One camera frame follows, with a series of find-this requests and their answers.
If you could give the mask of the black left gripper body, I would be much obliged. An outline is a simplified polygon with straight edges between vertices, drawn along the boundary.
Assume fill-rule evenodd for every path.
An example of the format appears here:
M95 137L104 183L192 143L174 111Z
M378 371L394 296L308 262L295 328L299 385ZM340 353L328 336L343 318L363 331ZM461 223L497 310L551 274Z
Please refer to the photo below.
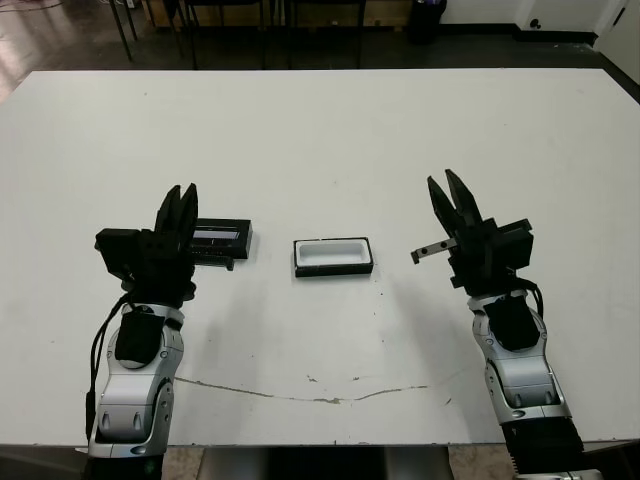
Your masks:
M123 262L122 288L136 303L180 307L195 295L195 267L220 266L228 271L235 264L233 229L197 229L187 249L171 240L157 240L154 232L142 230Z

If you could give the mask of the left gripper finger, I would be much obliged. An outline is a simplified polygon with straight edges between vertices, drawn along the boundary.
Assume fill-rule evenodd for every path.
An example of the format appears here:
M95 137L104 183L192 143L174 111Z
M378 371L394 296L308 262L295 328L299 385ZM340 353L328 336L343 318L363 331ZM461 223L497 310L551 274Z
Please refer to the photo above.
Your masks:
M181 245L181 208L181 186L174 185L166 194L156 215L154 237L157 240L171 240L176 246Z
M192 241L198 219L197 186L191 183L183 194L178 194L174 207L175 230L180 240L180 248L187 249Z

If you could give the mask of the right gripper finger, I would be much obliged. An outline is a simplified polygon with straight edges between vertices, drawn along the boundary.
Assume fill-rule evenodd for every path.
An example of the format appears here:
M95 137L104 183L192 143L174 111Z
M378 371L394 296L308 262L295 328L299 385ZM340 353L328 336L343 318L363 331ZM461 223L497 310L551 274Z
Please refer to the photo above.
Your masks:
M453 238L459 227L459 214L432 176L427 178L427 186L434 213L448 237Z
M460 177L451 169L445 170L451 198L455 210L467 227L475 227L483 222L475 198Z

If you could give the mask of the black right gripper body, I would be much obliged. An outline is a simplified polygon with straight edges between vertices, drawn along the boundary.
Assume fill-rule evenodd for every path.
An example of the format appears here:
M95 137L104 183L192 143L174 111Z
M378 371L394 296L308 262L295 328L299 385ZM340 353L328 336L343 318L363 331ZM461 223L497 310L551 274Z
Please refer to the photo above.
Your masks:
M498 226L494 218L459 229L453 238L418 248L411 258L448 251L451 283L469 297L498 295L515 289L517 271L528 266L528 220Z

